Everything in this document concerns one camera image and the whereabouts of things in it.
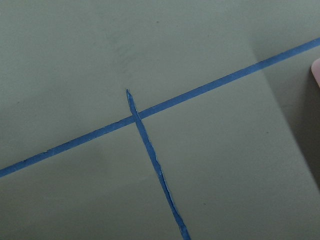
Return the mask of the pink plastic bin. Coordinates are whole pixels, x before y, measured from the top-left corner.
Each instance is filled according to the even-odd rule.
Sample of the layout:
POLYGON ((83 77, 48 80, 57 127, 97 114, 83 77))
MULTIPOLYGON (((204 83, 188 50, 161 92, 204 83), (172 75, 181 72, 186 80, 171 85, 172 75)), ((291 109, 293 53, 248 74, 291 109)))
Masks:
POLYGON ((316 59, 312 64, 311 64, 311 73, 317 83, 317 85, 320 87, 320 58, 316 59))

